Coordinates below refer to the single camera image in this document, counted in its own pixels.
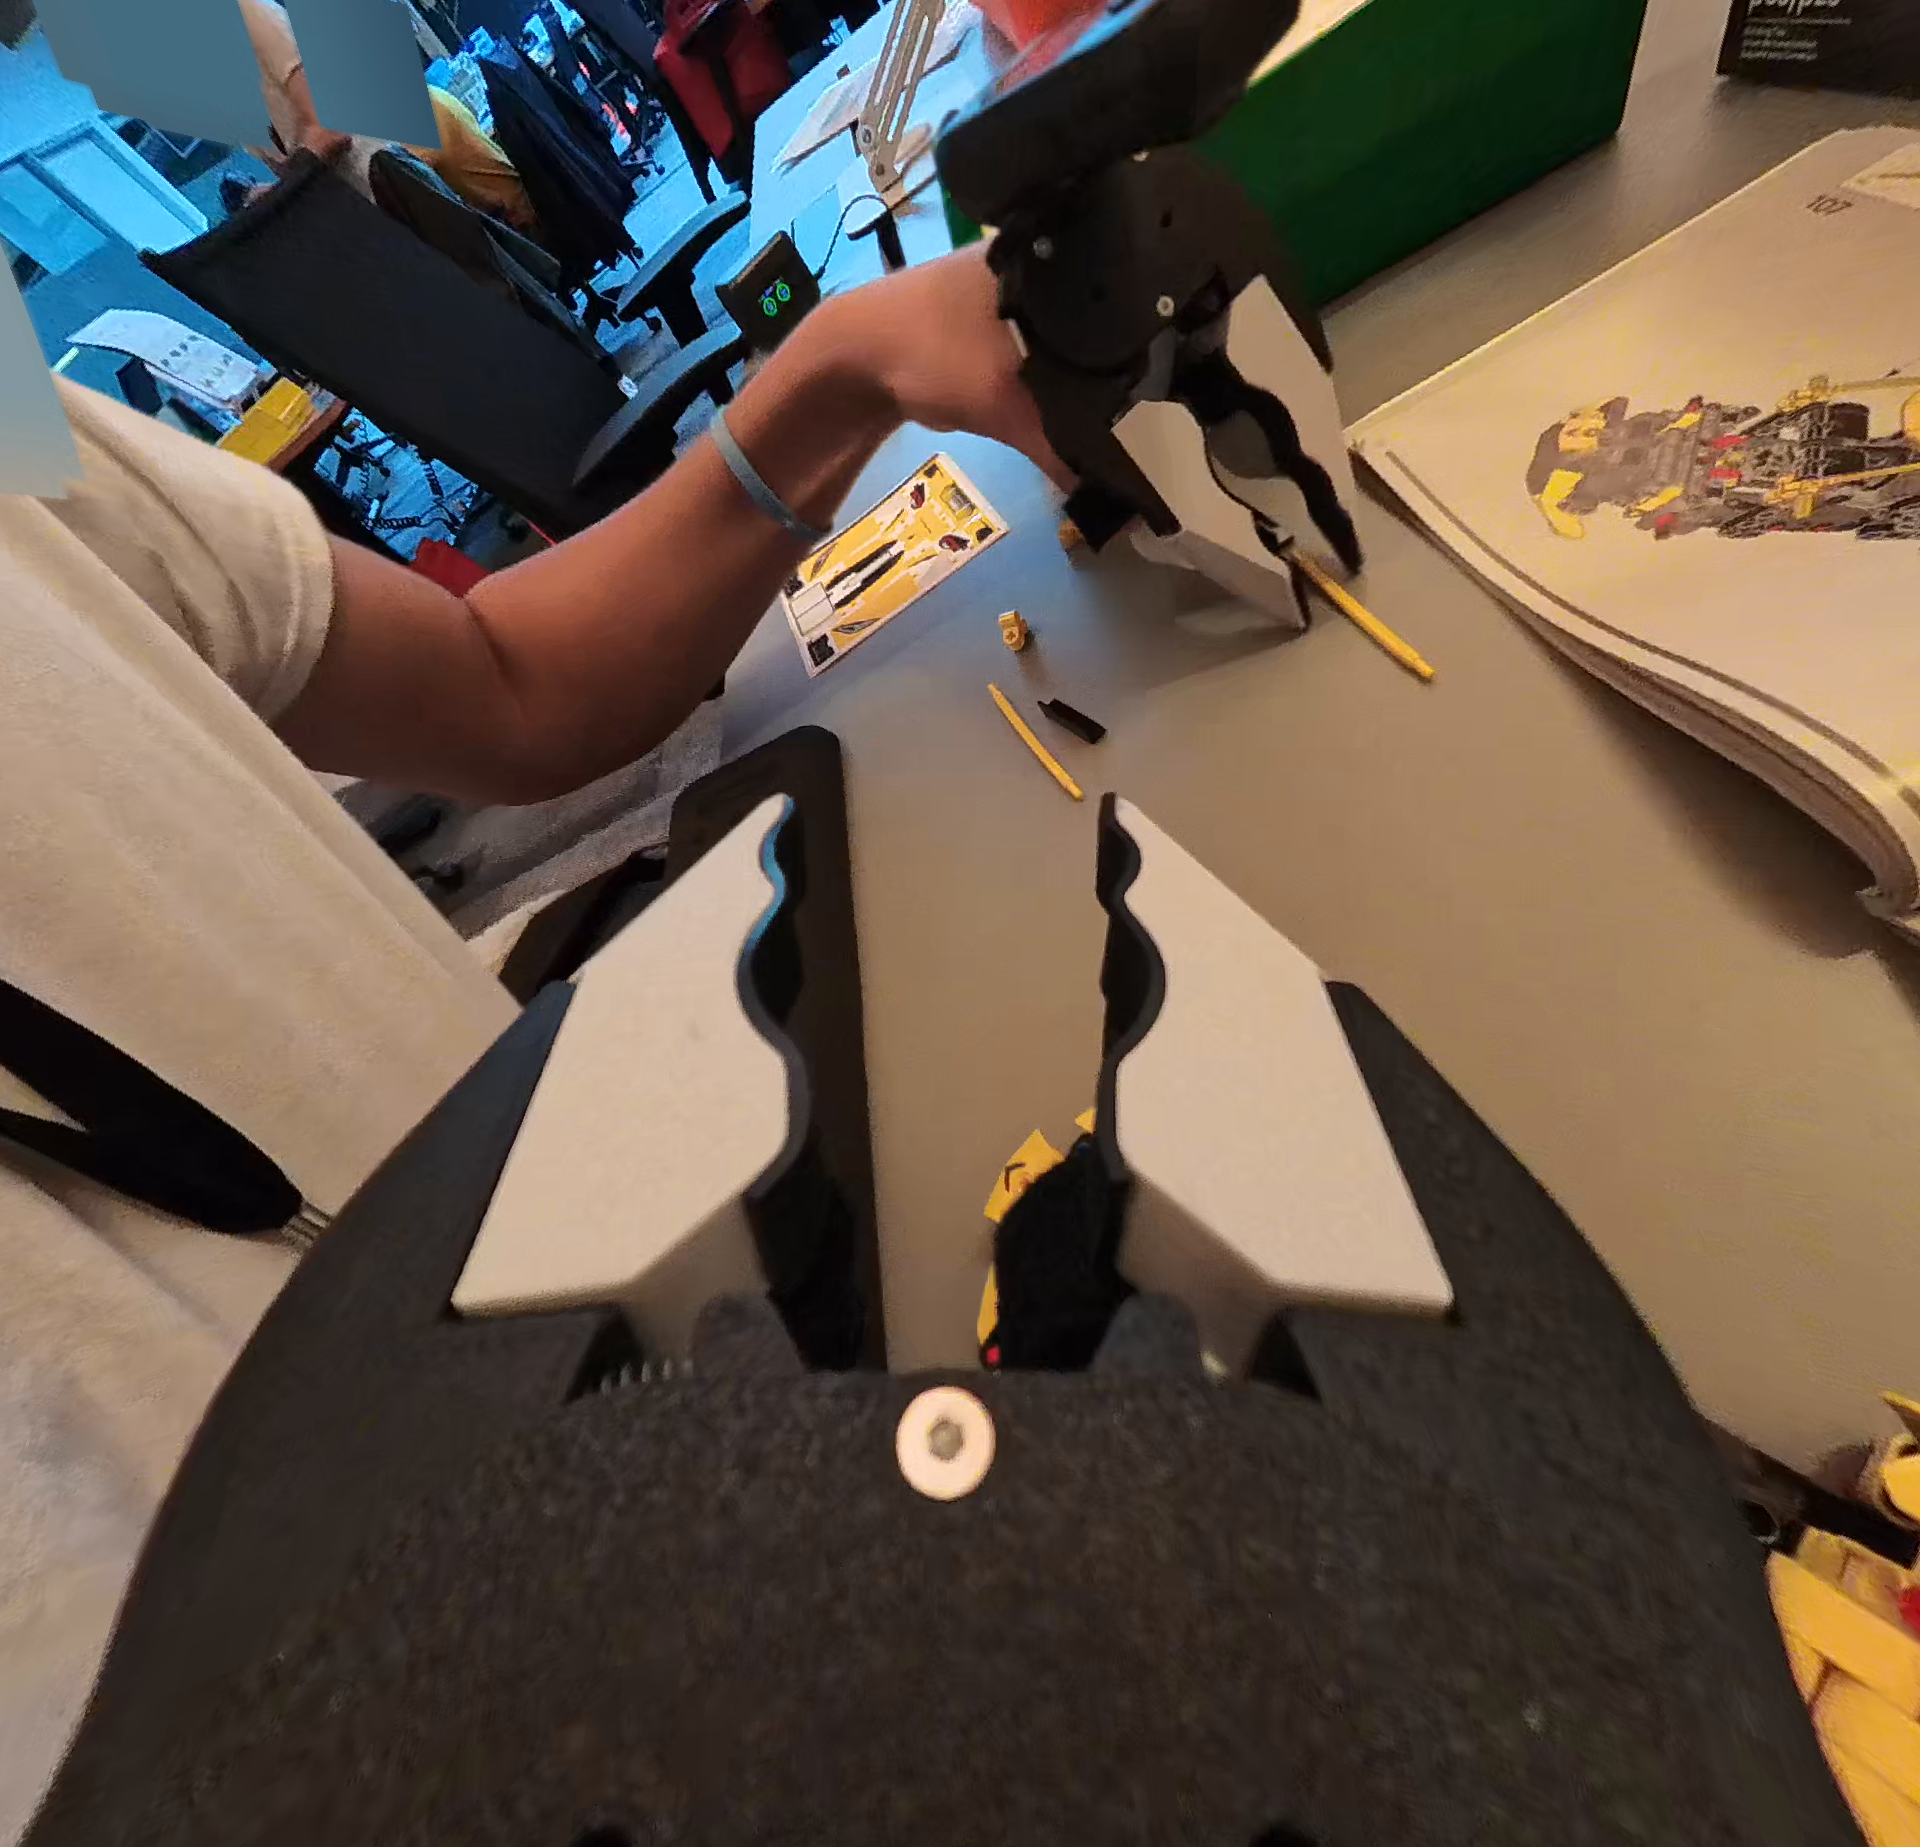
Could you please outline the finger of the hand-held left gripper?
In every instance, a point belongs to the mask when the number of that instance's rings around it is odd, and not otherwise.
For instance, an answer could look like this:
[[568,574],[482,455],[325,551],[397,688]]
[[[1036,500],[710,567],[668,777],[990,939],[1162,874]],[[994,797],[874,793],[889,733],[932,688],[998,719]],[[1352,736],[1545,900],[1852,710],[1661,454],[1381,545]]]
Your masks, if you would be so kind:
[[1314,334],[1266,277],[1235,295],[1212,346],[1227,410],[1207,447],[1212,477],[1239,506],[1334,579],[1355,581],[1363,566],[1356,477]]
[[1139,401],[1117,420],[1115,437],[1172,521],[1160,532],[1137,513],[1125,532],[1135,555],[1235,599],[1245,616],[1217,620],[1217,632],[1306,632],[1311,616],[1291,566],[1261,542],[1253,513],[1215,477],[1207,437],[1186,407]]

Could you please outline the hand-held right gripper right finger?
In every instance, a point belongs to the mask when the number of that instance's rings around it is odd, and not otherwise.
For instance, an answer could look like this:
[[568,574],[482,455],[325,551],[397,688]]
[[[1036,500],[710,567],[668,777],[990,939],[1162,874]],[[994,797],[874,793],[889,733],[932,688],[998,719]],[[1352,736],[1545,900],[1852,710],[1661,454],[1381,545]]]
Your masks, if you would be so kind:
[[1440,1319],[1453,1281],[1319,965],[1137,804],[1103,794],[1094,1143],[1117,1271],[1247,1370],[1294,1308]]

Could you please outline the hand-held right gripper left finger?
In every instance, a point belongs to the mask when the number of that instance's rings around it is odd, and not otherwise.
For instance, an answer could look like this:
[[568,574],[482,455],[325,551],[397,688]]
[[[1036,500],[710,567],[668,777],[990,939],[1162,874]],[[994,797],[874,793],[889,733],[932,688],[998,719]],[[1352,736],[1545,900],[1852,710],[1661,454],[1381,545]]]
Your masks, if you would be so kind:
[[781,1013],[799,829],[790,794],[763,797],[572,974],[455,1313],[613,1308],[645,1354],[683,1354],[718,1296],[805,1300],[812,1093]]

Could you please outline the yellow axle with black connector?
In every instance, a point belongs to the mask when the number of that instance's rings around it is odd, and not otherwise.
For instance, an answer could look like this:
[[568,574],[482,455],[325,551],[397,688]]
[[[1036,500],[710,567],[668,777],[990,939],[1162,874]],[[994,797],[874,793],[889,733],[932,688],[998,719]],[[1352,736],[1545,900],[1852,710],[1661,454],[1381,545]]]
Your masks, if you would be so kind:
[[1385,657],[1392,660],[1402,670],[1422,683],[1435,678],[1434,665],[1406,640],[1406,635],[1397,634],[1385,619],[1370,611],[1314,552],[1294,542],[1286,542],[1281,552],[1319,599],[1342,615],[1358,634],[1372,640]]

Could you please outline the instruction booklet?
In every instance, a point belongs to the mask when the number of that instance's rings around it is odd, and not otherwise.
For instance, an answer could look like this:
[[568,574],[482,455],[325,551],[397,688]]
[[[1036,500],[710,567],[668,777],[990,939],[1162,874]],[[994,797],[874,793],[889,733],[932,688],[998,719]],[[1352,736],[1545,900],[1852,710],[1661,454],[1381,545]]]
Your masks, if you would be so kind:
[[1918,132],[1828,134],[1348,430],[1584,670],[1916,935]]

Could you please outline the yellow toy brick car model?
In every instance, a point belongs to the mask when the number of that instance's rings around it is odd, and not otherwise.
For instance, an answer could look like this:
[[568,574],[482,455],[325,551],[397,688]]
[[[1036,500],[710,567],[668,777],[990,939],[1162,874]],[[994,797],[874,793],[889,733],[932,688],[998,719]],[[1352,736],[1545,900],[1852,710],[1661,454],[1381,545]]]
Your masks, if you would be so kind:
[[1816,1745],[1867,1843],[1918,1841],[1916,1571],[1838,1534],[1772,1549],[1766,1592]]

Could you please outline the person's left forearm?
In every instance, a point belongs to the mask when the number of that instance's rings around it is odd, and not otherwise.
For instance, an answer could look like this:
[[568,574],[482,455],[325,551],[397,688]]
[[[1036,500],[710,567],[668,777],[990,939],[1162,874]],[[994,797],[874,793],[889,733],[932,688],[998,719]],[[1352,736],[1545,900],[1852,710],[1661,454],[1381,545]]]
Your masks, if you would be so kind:
[[562,797],[655,749],[722,688],[805,551],[714,434],[463,596],[335,540],[323,647],[277,731],[319,772],[469,804]]

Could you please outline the grey desk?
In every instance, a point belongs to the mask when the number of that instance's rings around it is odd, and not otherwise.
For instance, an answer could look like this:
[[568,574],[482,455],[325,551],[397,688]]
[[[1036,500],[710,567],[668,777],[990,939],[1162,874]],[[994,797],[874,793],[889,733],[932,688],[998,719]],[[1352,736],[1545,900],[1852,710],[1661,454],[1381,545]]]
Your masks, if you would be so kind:
[[[1640,37],[1617,137],[1332,307],[1345,430],[1807,145],[1916,130],[1721,78],[1724,0],[1649,14],[1674,61]],[[1094,1096],[1120,794],[1418,1047],[1697,1410],[1793,1463],[1879,1433],[1881,1397],[1916,1397],[1916,935],[1865,905],[1852,848],[1560,653],[1364,467],[1356,594],[1431,683],[1337,615],[1217,632],[1239,603],[1126,540],[1069,558],[1056,491],[981,438],[894,434],[824,521],[936,450],[1006,536],[823,677],[780,608],[727,677],[732,748],[817,723],[845,754],[891,1365],[976,1365],[990,1186]]]

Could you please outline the person's left hand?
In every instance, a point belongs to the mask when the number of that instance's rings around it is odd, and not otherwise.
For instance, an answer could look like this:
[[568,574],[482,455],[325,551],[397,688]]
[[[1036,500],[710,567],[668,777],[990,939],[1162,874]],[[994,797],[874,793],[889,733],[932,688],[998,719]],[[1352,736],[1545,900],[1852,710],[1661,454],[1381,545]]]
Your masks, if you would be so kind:
[[974,241],[827,297],[803,324],[803,362],[851,387],[881,433],[905,423],[1020,452],[1060,491],[1078,477],[1043,430],[990,244]]

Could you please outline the green plastic bin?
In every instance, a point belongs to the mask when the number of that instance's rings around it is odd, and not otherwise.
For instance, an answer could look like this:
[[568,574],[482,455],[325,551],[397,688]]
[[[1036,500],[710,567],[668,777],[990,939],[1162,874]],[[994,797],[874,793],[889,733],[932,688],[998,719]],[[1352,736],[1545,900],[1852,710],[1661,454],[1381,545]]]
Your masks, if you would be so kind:
[[1372,0],[1195,139],[1332,300],[1620,128],[1647,0]]

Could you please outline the thin yellow axle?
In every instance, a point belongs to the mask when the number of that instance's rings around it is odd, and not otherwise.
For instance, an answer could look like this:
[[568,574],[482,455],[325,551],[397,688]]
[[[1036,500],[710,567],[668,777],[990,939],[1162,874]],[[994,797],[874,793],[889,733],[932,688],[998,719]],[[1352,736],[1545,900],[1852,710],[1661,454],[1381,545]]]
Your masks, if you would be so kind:
[[1062,790],[1062,794],[1069,800],[1081,804],[1086,799],[1084,789],[1064,768],[1064,764],[1043,745],[1040,735],[1034,731],[1031,731],[1027,719],[1020,716],[1020,707],[1016,707],[1011,703],[1011,698],[997,683],[988,683],[988,693],[990,693],[991,707],[1004,719],[1004,723],[1009,725],[1013,736],[1020,742],[1020,745],[1027,749],[1027,754],[1032,759],[1032,762],[1049,777],[1052,783],[1056,783]]

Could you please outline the yellow sticker sheet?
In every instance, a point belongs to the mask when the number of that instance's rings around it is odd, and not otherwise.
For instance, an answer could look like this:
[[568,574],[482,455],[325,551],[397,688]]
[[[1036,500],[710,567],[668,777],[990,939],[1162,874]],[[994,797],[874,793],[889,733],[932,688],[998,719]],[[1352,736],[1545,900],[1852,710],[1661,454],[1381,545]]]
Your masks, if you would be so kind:
[[780,586],[803,672],[818,678],[964,563],[1004,521],[944,450],[815,545]]

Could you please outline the small black device green lights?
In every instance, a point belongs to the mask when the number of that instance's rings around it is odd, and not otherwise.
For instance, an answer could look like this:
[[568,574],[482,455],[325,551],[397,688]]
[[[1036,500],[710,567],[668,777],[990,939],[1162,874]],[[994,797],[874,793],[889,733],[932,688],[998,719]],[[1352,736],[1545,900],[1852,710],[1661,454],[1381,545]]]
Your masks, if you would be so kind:
[[789,229],[773,231],[752,255],[714,287],[743,341],[770,348],[821,301],[821,278]]

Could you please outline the blue wristband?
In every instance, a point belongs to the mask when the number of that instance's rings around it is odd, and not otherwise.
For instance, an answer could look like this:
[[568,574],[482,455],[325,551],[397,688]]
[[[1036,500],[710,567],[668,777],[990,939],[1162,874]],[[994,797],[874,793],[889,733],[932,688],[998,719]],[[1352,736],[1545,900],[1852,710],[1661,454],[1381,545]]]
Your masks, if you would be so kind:
[[727,470],[732,475],[735,485],[743,491],[759,515],[775,525],[786,538],[799,540],[805,549],[824,544],[827,528],[808,522],[803,513],[792,510],[780,496],[780,491],[773,491],[773,485],[757,469],[732,433],[727,407],[714,410],[706,425],[706,437],[719,454]]

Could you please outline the red office chair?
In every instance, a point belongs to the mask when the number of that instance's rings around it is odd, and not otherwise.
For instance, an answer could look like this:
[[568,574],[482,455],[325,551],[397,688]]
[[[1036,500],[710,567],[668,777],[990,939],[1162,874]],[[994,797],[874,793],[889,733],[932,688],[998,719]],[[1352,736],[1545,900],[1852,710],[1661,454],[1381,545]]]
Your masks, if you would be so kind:
[[695,132],[689,158],[748,193],[757,118],[792,78],[777,37],[748,0],[665,0],[655,66]]

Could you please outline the person's white shirt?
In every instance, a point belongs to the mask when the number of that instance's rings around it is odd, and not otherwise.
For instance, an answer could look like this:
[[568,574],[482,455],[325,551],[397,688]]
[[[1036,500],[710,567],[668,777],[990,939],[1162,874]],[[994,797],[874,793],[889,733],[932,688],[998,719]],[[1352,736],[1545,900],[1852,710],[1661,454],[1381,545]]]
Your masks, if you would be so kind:
[[[267,469],[51,382],[76,462],[1,503],[5,988],[337,1212],[516,1017],[275,733],[329,542]],[[27,1830],[134,1556],[295,1235],[203,1231],[5,1152],[1,1828]]]

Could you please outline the black toy set box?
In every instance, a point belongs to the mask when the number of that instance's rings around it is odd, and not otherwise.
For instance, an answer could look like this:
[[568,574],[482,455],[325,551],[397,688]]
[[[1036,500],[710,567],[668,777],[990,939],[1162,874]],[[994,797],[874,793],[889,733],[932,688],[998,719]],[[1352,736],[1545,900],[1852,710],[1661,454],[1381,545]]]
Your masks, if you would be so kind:
[[1731,0],[1717,73],[1913,99],[1918,0]]

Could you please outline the black office chair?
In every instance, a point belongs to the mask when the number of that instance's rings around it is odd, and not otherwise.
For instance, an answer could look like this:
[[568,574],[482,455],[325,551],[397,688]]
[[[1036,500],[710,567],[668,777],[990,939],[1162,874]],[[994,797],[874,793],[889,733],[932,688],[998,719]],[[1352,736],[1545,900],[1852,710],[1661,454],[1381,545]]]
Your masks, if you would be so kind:
[[626,393],[599,357],[474,280],[315,154],[295,154],[225,222],[140,260],[264,359],[339,393],[546,540],[585,532],[658,480],[689,402],[724,404],[748,354],[736,324],[711,324]]

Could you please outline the yellow box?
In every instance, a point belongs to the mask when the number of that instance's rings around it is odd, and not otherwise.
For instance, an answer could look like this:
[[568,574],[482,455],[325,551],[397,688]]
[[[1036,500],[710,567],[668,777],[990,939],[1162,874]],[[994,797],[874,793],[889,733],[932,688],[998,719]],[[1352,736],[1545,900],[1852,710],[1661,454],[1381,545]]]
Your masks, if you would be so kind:
[[319,393],[289,375],[280,375],[219,437],[216,446],[255,464],[278,467],[321,413]]

